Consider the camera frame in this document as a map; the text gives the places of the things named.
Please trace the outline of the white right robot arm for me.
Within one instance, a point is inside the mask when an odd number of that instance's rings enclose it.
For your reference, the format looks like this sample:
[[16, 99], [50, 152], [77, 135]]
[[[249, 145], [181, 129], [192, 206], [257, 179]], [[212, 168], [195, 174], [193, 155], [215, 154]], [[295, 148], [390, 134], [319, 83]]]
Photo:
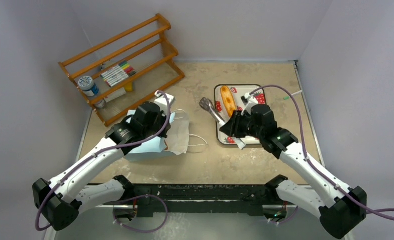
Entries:
[[366, 218], [367, 194], [337, 179], [303, 150], [287, 129], [278, 127], [268, 105], [258, 104], [246, 111], [234, 111], [219, 130], [237, 142], [244, 137], [259, 140], [263, 149], [296, 171], [310, 189], [297, 186], [284, 176], [268, 183], [265, 196], [273, 204], [286, 201], [311, 213], [334, 238], [342, 239]]

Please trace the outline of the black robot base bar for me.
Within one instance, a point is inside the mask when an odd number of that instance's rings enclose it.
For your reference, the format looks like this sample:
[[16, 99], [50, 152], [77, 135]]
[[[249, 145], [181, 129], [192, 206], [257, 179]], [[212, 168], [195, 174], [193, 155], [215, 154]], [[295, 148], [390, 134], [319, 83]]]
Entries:
[[246, 214], [279, 225], [296, 214], [293, 204], [274, 197], [263, 184], [135, 184], [113, 204], [131, 206], [140, 218], [154, 213]]

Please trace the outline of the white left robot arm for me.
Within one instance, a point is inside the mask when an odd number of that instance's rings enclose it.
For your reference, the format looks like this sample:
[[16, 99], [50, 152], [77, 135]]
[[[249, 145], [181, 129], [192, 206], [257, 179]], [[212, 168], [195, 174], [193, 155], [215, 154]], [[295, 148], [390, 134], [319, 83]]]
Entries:
[[146, 101], [132, 115], [113, 125], [90, 152], [67, 170], [50, 180], [36, 180], [32, 184], [34, 205], [38, 210], [35, 229], [60, 231], [89, 209], [111, 202], [126, 205], [142, 198], [122, 175], [99, 185], [88, 184], [133, 149], [154, 138], [166, 138], [170, 118], [170, 100], [164, 103]]

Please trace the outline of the metal kitchen tongs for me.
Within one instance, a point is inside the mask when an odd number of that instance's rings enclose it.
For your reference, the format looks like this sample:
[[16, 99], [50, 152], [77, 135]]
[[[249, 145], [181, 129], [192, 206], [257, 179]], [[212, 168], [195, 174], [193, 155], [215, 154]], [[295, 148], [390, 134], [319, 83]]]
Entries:
[[[205, 110], [206, 112], [208, 112], [218, 123], [218, 125], [220, 127], [224, 126], [226, 124], [226, 122], [224, 121], [224, 119], [221, 117], [221, 115], [216, 111], [214, 104], [212, 103], [212, 101], [206, 97], [203, 97], [200, 101], [199, 101], [199, 106]], [[246, 147], [246, 144], [239, 138], [235, 138], [235, 137], [231, 137], [232, 140], [234, 140], [235, 144], [237, 145], [237, 147], [240, 150], [243, 150]]]

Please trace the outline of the long orange fake bread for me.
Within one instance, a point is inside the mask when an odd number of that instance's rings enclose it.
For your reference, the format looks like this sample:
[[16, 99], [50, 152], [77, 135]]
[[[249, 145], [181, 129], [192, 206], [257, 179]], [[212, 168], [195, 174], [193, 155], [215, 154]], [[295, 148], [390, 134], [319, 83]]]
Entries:
[[227, 115], [232, 117], [233, 112], [237, 110], [232, 91], [224, 85], [220, 88], [220, 95]]

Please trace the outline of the white blue paper bag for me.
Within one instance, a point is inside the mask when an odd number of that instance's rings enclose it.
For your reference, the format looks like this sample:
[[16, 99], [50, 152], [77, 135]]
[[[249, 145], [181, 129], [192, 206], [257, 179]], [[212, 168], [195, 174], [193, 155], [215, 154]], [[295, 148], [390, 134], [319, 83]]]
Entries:
[[166, 138], [155, 137], [141, 146], [131, 150], [125, 157], [129, 162], [140, 162], [149, 159], [183, 155], [190, 147], [207, 145], [207, 141], [189, 132], [188, 114], [177, 109], [170, 116], [170, 129]]

